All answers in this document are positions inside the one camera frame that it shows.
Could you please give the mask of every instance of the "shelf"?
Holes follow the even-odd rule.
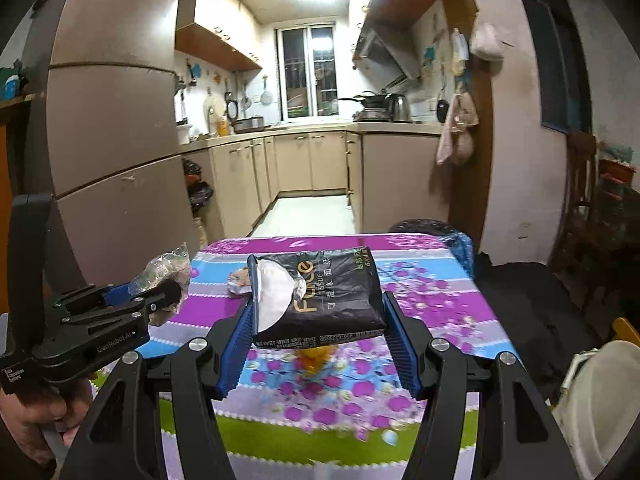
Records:
[[[370,0],[367,22],[411,28],[436,0]]]
[[[175,31],[175,49],[209,61],[229,72],[262,69],[253,59],[197,23]]]
[[[7,101],[0,101],[0,124],[7,124],[14,114],[21,110],[24,103],[30,103],[35,98],[34,94],[15,97]]]

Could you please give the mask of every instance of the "wall socket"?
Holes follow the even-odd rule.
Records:
[[[518,240],[524,240],[524,238],[529,238],[529,232],[531,231],[531,222],[521,222],[518,226]]]

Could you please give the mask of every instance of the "floral tablecloth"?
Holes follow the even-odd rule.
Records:
[[[193,261],[190,295],[180,314],[150,327],[145,357],[169,354],[218,319],[232,316],[242,298],[226,278],[249,254],[336,250],[368,246],[383,290],[408,316],[462,351],[493,358],[514,351],[500,323],[460,264],[436,237],[419,234],[343,237],[238,238],[217,242]],[[324,369],[308,376],[291,351],[252,349],[239,386],[214,402],[218,425],[239,479],[401,478],[424,412],[400,387],[383,337],[344,344]],[[181,479],[169,400],[161,406],[169,476]],[[456,478],[470,477],[478,397],[469,394]]]

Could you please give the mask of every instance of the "silver screw head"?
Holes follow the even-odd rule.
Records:
[[[431,341],[431,347],[438,352],[446,352],[450,347],[449,341],[443,339],[441,337],[437,337],[433,341]]]
[[[207,340],[201,337],[197,337],[196,339],[192,339],[191,341],[189,341],[189,348],[194,352],[199,352],[206,346],[207,346]]]
[[[122,356],[122,362],[126,365],[132,365],[138,360],[138,352],[127,352]]]
[[[514,365],[517,361],[516,356],[511,352],[502,352],[500,354],[500,361],[502,361],[507,366]]]

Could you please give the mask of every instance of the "range hood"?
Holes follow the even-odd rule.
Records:
[[[420,84],[420,62],[410,30],[373,23],[360,38],[355,58],[382,81],[389,91],[404,91]]]

